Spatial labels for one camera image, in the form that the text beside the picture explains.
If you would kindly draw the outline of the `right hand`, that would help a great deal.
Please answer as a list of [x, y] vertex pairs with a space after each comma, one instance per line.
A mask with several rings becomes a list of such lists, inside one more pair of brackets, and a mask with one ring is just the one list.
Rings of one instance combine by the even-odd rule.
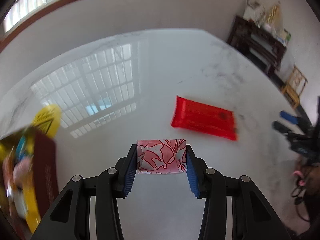
[[305, 189], [309, 195], [318, 195], [320, 188], [320, 167], [319, 163], [316, 165], [303, 165], [300, 167], [300, 171], [304, 176]]

